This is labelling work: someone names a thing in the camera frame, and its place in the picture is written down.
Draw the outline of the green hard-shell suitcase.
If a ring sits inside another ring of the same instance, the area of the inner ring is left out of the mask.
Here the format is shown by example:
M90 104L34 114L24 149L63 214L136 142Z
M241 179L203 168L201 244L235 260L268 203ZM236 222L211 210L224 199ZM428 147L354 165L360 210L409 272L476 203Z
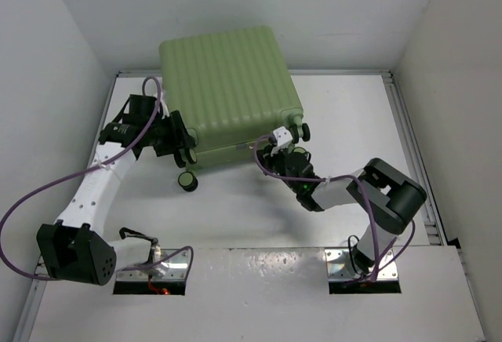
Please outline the green hard-shell suitcase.
M249 160L256 140L284 126L311 138L275 33L255 26L165 40L158 48L166 106L179 114L193 148L174 153L196 173Z

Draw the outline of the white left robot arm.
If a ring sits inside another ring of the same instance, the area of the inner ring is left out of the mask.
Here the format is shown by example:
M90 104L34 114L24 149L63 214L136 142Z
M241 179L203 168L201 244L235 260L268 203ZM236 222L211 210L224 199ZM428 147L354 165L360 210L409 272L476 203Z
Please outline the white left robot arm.
M73 199L53 224L36 236L50 278L103 286L117 271L142 271L155 279L166 276L169 257L158 240L123 227L120 238L104 239L104 225L113 200L142 150L158 157L172 155L179 167L195 161L196 142L179 111L166 113L152 96L132 95L100 132L87 173Z

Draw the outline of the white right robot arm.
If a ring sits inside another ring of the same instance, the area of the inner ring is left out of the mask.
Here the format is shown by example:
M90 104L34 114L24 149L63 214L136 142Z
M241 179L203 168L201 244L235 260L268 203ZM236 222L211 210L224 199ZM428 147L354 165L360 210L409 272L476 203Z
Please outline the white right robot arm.
M336 206L358 204L369 217L369 226L355 247L350 248L354 269L371 278L370 270L381 261L427 200L426 191L381 158L371 159L363 169L332 178L321 178L314 171L311 155L293 150L271 154L256 153L265 174L281 180L296 200L310 212L323 212Z

